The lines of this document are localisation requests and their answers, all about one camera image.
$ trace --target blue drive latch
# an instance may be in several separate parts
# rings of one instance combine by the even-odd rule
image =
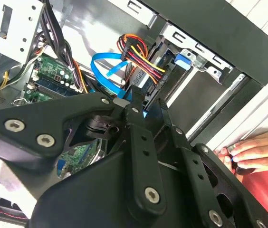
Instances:
[[[178,54],[175,58],[175,64],[179,65],[180,67],[184,68],[185,70],[190,70],[191,68],[191,60],[187,59],[186,57]]]

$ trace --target power cable bundle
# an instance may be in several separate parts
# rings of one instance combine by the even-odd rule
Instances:
[[[58,60],[72,71],[76,88],[88,93],[79,65],[73,59],[71,47],[64,39],[61,27],[54,15],[49,0],[40,1],[45,3],[45,9],[41,17],[41,27],[48,45],[52,47]]]
[[[155,84],[157,84],[162,78],[165,70],[157,67],[146,59],[148,56],[148,49],[147,45],[141,38],[134,34],[124,34],[119,37],[117,47],[122,53],[122,60],[129,60],[135,66],[129,77],[131,77],[136,67],[139,67],[153,80]]]

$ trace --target motherboard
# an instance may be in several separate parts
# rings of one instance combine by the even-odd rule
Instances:
[[[59,99],[81,94],[75,87],[71,70],[56,59],[43,54],[34,64],[29,82],[24,88],[22,99],[26,104]],[[99,150],[99,141],[90,145],[78,146],[64,152],[57,162],[57,175],[66,178],[104,155]]]

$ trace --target silver screw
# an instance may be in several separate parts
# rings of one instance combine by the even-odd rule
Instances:
[[[21,132],[25,128],[24,123],[20,120],[8,120],[4,123],[4,126],[11,132]]]
[[[136,113],[139,113],[139,110],[137,108],[132,108],[132,110]]]
[[[101,101],[102,101],[103,103],[107,104],[107,105],[110,104],[110,102],[109,102],[108,100],[104,99],[104,98],[102,98]]]
[[[151,187],[146,188],[144,190],[144,195],[151,203],[154,203],[154,204],[159,203],[160,197],[159,197],[158,192],[154,188],[151,188]]]
[[[202,151],[204,151],[205,153],[208,153],[208,152],[209,152],[209,150],[208,150],[207,147],[202,146],[201,149],[202,149]]]
[[[178,134],[182,134],[182,130],[181,130],[181,129],[176,128],[175,130],[176,130],[176,132],[177,132]]]
[[[55,144],[55,139],[49,134],[41,134],[37,137],[37,143],[40,146],[51,147]]]
[[[220,215],[219,215],[216,211],[214,211],[214,210],[210,210],[210,211],[209,211],[209,217],[210,217],[211,221],[212,221],[215,225],[217,225],[218,227],[223,226],[223,220],[221,220]]]
[[[259,219],[257,219],[257,225],[258,225],[259,228],[267,228],[265,226],[265,224],[261,220],[259,220]]]

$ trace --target hand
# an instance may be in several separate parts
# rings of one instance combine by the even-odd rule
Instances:
[[[235,144],[231,155],[241,168],[268,171],[268,133]]]
[[[220,152],[216,151],[215,152],[218,156],[218,158],[221,160],[222,163],[225,164],[225,166],[232,172],[234,173],[234,170],[232,170],[231,167],[231,158],[229,157],[229,151],[226,148],[223,148]]]

